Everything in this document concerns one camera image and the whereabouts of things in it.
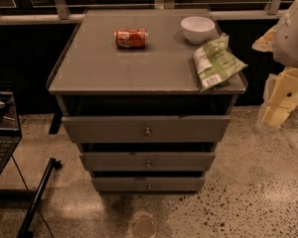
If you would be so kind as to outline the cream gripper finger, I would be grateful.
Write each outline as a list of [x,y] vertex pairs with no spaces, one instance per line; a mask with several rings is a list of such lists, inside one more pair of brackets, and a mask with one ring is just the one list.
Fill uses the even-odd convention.
[[280,129],[289,115],[290,113],[282,108],[271,108],[267,105],[261,105],[256,126],[262,132],[275,132]]

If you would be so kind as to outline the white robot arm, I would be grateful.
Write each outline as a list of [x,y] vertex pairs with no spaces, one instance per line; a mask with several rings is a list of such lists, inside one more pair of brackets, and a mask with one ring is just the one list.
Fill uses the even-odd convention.
[[278,130],[298,106],[298,0],[295,0],[278,23],[256,40],[252,48],[272,52],[282,72],[270,74],[265,82],[258,113],[258,129]]

